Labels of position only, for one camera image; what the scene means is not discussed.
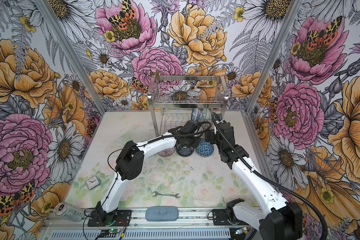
wrench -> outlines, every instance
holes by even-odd
[[[156,191],[154,191],[153,193],[152,193],[152,196],[153,197],[157,197],[157,196],[163,196],[163,197],[175,197],[175,198],[177,198],[177,199],[179,199],[180,198],[180,194],[166,194],[166,193],[159,193],[159,192],[156,192]]]

metal dish rack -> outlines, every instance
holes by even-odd
[[[202,96],[188,96],[182,90],[207,91]],[[228,103],[228,89],[224,76],[152,76],[148,88],[148,102],[156,136],[169,129],[183,126],[191,120],[192,108],[221,109],[224,115]],[[155,108],[160,108],[161,125],[157,126]]]

clock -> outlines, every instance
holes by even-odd
[[[85,183],[87,184],[88,189],[92,189],[92,188],[94,188],[94,187],[96,187],[97,185],[100,184],[99,180],[97,179],[96,176],[94,176],[91,179],[86,180]]]

blue patterned bowl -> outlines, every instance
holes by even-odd
[[[196,148],[197,154],[202,157],[208,157],[213,154],[214,146],[209,142],[206,142],[205,139],[202,139],[199,143],[199,146]]]
[[[182,156],[182,157],[189,157],[192,155],[193,151],[195,149],[187,144],[183,144],[183,145],[178,145],[176,147],[176,152],[178,155]]]
[[[202,111],[198,108],[193,108],[191,113],[191,121],[197,122],[200,120],[200,116],[202,115]]]
[[[166,148],[163,151],[159,151],[157,154],[162,157],[169,157],[175,152],[174,147]]]

table surface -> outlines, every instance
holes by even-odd
[[[156,119],[160,125],[160,112],[156,112]],[[241,113],[227,111],[224,119],[235,129],[236,144],[244,147],[259,169]],[[148,111],[105,113],[65,202],[80,208],[95,207],[106,194],[114,177],[114,171],[107,164],[109,154],[124,147],[129,140],[142,142],[154,137],[151,113]],[[110,157],[112,166],[115,166],[118,155],[119,152],[116,152]],[[93,176],[101,184],[89,190],[85,181]],[[153,191],[179,193],[180,199],[152,197]],[[128,185],[119,207],[225,207],[227,202],[237,198],[258,206],[245,183],[220,160],[215,146],[213,155],[209,157],[201,157],[196,151],[189,157],[182,157],[176,152],[169,157],[158,154],[149,157],[143,163],[141,174]]]

